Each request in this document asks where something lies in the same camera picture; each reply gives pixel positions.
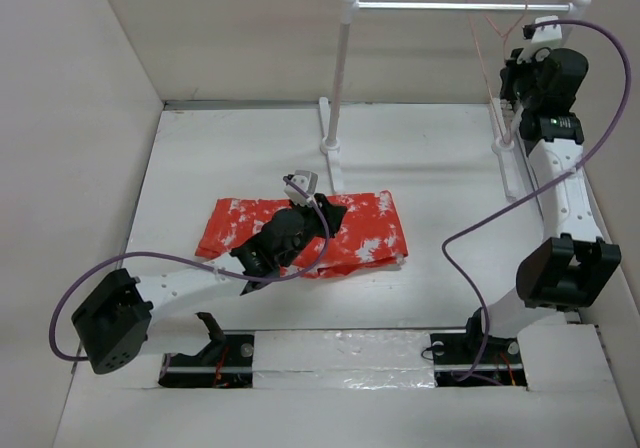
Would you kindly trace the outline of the red white tie-dye trousers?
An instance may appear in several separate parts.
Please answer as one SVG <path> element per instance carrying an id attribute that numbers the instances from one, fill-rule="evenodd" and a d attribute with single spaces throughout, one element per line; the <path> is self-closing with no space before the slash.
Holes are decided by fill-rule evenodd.
<path id="1" fill-rule="evenodd" d="M 304 276 L 309 279 L 347 276 L 361 269 L 398 264 L 409 255 L 392 195 L 378 193 L 333 195 L 333 205 L 347 208 L 328 253 Z M 280 209 L 285 199 L 222 198 L 216 202 L 195 255 L 213 260 L 247 241 Z"/>

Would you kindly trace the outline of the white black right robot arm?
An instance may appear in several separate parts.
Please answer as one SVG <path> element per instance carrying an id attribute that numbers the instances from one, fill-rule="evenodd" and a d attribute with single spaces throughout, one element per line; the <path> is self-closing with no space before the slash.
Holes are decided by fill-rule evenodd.
<path id="1" fill-rule="evenodd" d="M 621 262 L 594 217 L 583 170 L 582 123 L 572 110 L 589 64 L 567 48 L 512 51 L 500 72 L 500 98 L 514 121 L 543 221 L 541 245 L 518 266 L 515 286 L 467 321 L 462 349 L 483 362 L 527 326 L 556 312 L 593 305 Z"/>

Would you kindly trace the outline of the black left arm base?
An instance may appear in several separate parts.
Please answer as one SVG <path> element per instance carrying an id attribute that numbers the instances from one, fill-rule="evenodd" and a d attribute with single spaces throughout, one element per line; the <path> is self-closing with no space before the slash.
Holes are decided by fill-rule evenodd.
<path id="1" fill-rule="evenodd" d="M 253 387 L 253 331 L 224 332 L 211 313 L 198 312 L 209 341 L 194 354 L 164 355 L 158 384 L 173 389 L 249 389 Z"/>

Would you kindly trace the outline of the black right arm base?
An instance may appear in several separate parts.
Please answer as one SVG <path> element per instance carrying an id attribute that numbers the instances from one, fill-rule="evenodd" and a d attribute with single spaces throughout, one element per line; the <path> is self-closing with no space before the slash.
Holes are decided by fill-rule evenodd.
<path id="1" fill-rule="evenodd" d="M 484 340 L 481 309 L 463 330 L 431 333 L 420 356 L 433 364 L 437 387 L 527 386 L 517 339 Z"/>

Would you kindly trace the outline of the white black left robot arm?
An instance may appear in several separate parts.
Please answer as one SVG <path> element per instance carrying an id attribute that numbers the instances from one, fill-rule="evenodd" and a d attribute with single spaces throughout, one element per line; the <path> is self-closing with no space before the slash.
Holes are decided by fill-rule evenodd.
<path id="1" fill-rule="evenodd" d="M 315 239 L 335 238 L 346 213 L 346 206 L 317 194 L 310 206 L 278 210 L 257 234 L 212 262 L 188 261 L 186 269 L 158 276 L 111 271 L 71 317 L 93 372 L 105 375 L 123 368 L 148 347 L 153 325 L 187 309 L 195 309 L 208 329 L 191 336 L 188 352 L 201 364 L 216 362 L 225 336 L 213 316 L 203 312 L 204 304 L 286 280 L 284 269 Z"/>

